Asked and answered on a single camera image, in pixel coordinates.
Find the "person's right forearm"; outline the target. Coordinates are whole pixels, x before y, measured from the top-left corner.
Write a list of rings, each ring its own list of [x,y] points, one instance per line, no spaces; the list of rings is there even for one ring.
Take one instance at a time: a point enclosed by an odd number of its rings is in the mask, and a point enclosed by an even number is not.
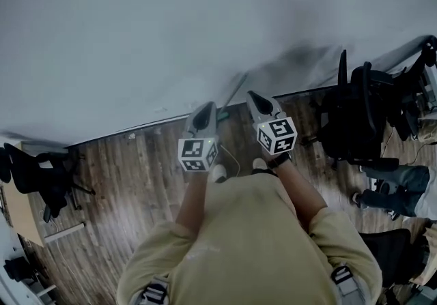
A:
[[[308,230],[313,218],[327,207],[322,195],[302,176],[291,160],[280,164],[275,173],[293,203],[301,225]]]

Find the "thin grey rod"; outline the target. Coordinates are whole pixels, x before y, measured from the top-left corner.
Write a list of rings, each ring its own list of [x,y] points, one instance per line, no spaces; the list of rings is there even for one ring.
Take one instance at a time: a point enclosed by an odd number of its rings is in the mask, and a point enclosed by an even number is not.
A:
[[[229,113],[226,111],[226,109],[227,109],[229,103],[232,101],[234,96],[237,94],[237,92],[241,88],[241,86],[243,86],[244,82],[247,79],[248,74],[249,74],[248,72],[245,72],[245,73],[240,75],[238,82],[236,83],[236,85],[232,89],[230,95],[227,97],[226,101],[224,101],[224,104],[222,105],[222,107],[219,109],[219,111],[217,113],[217,121],[218,122],[224,121],[225,119],[227,119],[229,117]]]

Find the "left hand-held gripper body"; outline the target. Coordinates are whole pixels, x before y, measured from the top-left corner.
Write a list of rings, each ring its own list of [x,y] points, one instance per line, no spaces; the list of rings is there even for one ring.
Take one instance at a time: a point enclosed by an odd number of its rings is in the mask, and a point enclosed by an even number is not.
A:
[[[186,172],[208,172],[218,156],[216,130],[183,131],[178,140],[178,161]]]

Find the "white table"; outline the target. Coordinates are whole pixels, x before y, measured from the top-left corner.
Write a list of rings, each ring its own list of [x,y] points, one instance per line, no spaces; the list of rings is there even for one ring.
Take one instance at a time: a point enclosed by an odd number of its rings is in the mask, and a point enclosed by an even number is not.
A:
[[[18,235],[0,212],[0,305],[59,305],[51,297],[54,286],[42,285],[38,278],[18,282],[8,276],[5,262],[19,257],[27,260]]]

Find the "white desk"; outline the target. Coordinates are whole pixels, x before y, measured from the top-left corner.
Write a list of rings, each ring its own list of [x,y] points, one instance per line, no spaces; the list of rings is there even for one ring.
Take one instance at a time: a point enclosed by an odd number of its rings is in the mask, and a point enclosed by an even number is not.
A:
[[[417,94],[420,120],[437,120],[437,67],[425,66]]]

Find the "wooden desk panel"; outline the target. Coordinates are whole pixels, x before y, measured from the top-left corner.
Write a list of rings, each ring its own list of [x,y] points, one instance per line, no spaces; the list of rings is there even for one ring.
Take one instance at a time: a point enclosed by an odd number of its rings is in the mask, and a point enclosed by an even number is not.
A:
[[[44,221],[40,216],[35,200],[39,197],[37,192],[23,194],[18,190],[17,184],[21,179],[15,179],[13,170],[16,165],[14,158],[9,156],[11,162],[11,180],[3,183],[5,203],[10,216],[12,228],[21,237],[41,247],[46,246]]]

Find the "black device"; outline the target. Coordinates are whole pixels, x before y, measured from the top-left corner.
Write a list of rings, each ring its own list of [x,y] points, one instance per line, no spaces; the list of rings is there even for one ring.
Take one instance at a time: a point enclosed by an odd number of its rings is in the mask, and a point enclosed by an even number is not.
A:
[[[37,282],[36,269],[24,257],[18,257],[12,260],[5,260],[3,266],[7,275],[11,280],[21,282],[24,280],[32,280]]]

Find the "person's left forearm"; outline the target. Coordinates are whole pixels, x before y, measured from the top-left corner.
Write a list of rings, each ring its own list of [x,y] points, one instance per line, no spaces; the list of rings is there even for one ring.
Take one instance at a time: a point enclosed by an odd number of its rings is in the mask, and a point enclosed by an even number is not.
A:
[[[191,173],[175,222],[197,235],[203,223],[208,173]]]

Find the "beige shirt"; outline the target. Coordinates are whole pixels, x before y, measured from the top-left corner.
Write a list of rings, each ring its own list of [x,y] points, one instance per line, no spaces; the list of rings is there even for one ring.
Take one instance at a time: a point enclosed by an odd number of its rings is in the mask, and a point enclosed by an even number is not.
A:
[[[304,229],[277,177],[231,178],[208,185],[198,234],[154,227],[122,274],[117,305],[133,305],[157,277],[170,305],[338,305],[331,275],[342,265],[374,304],[382,273],[345,213],[325,207]]]

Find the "black wristwatch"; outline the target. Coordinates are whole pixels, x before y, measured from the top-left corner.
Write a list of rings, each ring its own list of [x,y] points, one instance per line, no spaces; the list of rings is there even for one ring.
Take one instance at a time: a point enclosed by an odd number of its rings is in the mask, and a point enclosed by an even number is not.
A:
[[[268,162],[268,167],[270,169],[275,169],[281,166],[284,162],[291,161],[291,156],[288,152],[283,152],[278,156],[274,157],[272,160]]]

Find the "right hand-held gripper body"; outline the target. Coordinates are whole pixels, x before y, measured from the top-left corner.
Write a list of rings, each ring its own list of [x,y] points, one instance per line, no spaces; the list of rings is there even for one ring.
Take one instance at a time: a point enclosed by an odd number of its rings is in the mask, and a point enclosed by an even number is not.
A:
[[[283,117],[257,125],[257,141],[270,155],[293,150],[298,133],[291,117]]]

